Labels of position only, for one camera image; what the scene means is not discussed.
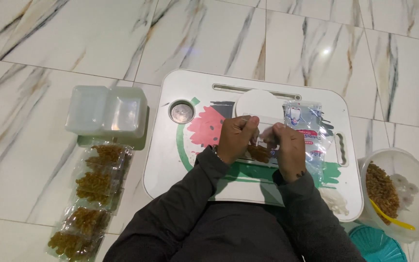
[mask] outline hand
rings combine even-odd
[[[224,120],[218,145],[218,157],[226,164],[234,163],[247,151],[248,142],[259,134],[258,116],[239,116]]]
[[[283,123],[275,123],[272,129],[279,139],[279,171],[286,182],[294,182],[306,172],[305,136]]]

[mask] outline yellow plastic scoop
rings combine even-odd
[[[396,224],[397,226],[401,226],[401,227],[403,227],[405,229],[415,230],[415,227],[414,226],[412,226],[410,224],[407,224],[407,223],[404,223],[404,222],[400,222],[397,219],[394,219],[394,218],[389,217],[388,215],[384,214],[384,212],[382,212],[381,209],[379,209],[379,207],[376,205],[375,202],[373,202],[373,200],[371,200],[371,198],[370,198],[370,202],[371,202],[371,205],[373,205],[373,207],[374,207],[374,211],[376,211],[376,213],[381,214],[381,216],[383,216],[385,219],[387,219],[390,222]]]

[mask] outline right hand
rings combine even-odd
[[[305,136],[283,123],[275,123],[272,129],[279,142],[279,171],[286,182],[294,182],[306,172]]]

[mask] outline sleeve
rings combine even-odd
[[[306,262],[365,261],[321,198],[308,172],[295,182],[286,184],[277,170],[273,180],[285,205],[279,220]]]
[[[195,226],[216,192],[219,178],[229,168],[208,146],[180,182],[134,215],[104,261],[168,261]]]

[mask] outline clear plastic bowl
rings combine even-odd
[[[373,161],[381,169],[386,171],[387,175],[400,174],[406,178],[408,183],[416,185],[418,192],[413,196],[413,203],[406,209],[397,212],[397,220],[408,223],[416,230],[405,229],[393,223],[386,225],[374,211],[366,191],[366,170],[369,163]],[[373,152],[371,155],[358,160],[360,168],[361,186],[364,194],[364,209],[358,220],[365,225],[376,229],[382,229],[386,235],[397,241],[412,243],[419,240],[419,162],[410,153],[399,149],[390,148]]]

